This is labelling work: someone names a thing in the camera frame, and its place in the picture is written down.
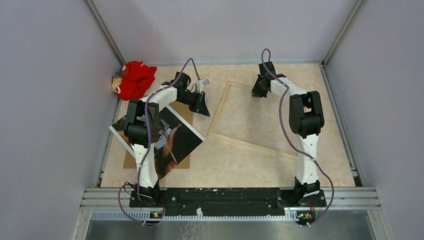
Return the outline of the brown cardboard backing board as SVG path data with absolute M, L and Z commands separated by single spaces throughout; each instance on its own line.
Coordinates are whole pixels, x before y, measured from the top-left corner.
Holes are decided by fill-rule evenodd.
M 184 119 L 190 126 L 193 123 L 194 119 L 194 113 L 189 111 L 189 108 L 187 105 L 184 105 L 180 102 L 172 102 L 169 105 L 169 108 L 172 108 L 177 114 L 179 119 Z M 123 116 L 119 121 L 114 123 L 110 130 L 114 129 L 116 133 L 114 135 L 119 139 L 119 141 L 125 146 L 126 148 L 126 154 L 123 160 L 123 168 L 124 169 L 136 169 L 136 160 L 134 158 L 134 151 L 132 149 L 132 146 L 129 144 L 128 139 L 124 136 L 124 131 L 122 130 L 122 126 L 119 126 L 125 122 L 125 116 Z M 190 156 L 186 156 L 185 158 L 179 160 L 176 159 L 177 168 L 178 169 L 188 169 L 190 166 Z

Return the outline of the printed photo with white border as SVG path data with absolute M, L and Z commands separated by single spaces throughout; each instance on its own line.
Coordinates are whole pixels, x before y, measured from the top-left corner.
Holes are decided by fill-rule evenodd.
M 189 125 L 184 119 L 178 118 L 178 115 L 169 106 L 160 112 L 159 138 L 153 148 L 155 170 L 159 179 L 165 177 L 172 170 L 178 169 L 176 159 L 181 160 L 189 155 L 190 165 L 190 154 L 205 140 L 192 125 Z M 125 114 L 121 112 L 119 119 L 124 116 Z M 137 177 L 137 165 L 135 169 L 123 168 L 127 149 L 114 135 L 117 132 L 113 128 L 110 131 L 113 137 L 102 186 L 116 187 L 123 182 L 133 183 Z

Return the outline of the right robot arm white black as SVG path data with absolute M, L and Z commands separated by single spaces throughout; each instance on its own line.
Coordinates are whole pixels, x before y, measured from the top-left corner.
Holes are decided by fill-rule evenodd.
M 296 135 L 298 145 L 289 145 L 297 152 L 298 165 L 292 190 L 283 191 L 280 202 L 285 207 L 307 206 L 320 199 L 321 183 L 318 176 L 317 148 L 325 118 L 320 93 L 295 85 L 284 74 L 277 74 L 271 61 L 259 64 L 259 75 L 251 95 L 265 98 L 268 93 L 289 99 L 289 128 Z

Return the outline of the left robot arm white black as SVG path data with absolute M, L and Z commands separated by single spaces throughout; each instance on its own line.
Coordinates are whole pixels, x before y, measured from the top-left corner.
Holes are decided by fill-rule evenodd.
M 154 143 L 160 136 L 160 112 L 175 101 L 188 106 L 188 109 L 203 116 L 210 116 L 203 87 L 209 80 L 198 79 L 195 90 L 187 87 L 191 78 L 177 72 L 172 81 L 166 81 L 153 93 L 128 103 L 124 135 L 135 153 L 137 165 L 136 198 L 147 206 L 154 207 L 160 202 L 159 179 L 155 169 Z

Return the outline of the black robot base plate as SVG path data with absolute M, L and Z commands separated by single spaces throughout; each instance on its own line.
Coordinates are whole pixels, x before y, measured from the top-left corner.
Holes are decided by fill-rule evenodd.
M 162 188 L 153 194 L 141 192 L 140 197 L 134 190 L 129 201 L 131 208 L 159 208 L 166 217 L 194 216 L 199 211 L 205 217 L 283 216 L 289 207 L 326 206 L 322 190 L 297 198 L 294 189 L 279 187 Z

